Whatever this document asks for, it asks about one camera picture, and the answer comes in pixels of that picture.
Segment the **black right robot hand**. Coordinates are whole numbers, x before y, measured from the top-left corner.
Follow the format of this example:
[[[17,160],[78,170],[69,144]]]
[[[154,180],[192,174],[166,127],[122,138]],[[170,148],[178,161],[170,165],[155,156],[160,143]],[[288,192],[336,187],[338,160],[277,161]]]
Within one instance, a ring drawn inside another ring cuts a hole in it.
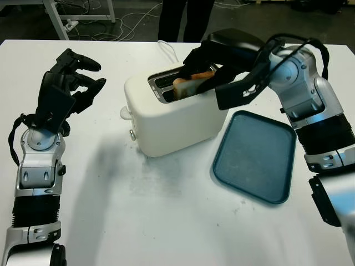
[[[178,77],[190,80],[210,69],[212,64],[220,67],[214,75],[203,82],[198,93],[228,84],[255,65],[265,42],[260,38],[235,28],[218,30],[209,34],[199,47],[193,49],[183,61]]]

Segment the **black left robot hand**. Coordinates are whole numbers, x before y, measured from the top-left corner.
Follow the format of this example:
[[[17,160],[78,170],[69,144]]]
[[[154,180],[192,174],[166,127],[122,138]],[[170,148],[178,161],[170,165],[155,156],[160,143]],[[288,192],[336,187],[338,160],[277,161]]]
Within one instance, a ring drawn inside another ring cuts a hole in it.
[[[43,75],[36,115],[46,119],[66,119],[72,113],[78,114],[92,105],[106,79],[94,80],[78,73],[78,70],[99,72],[101,65],[67,48]]]

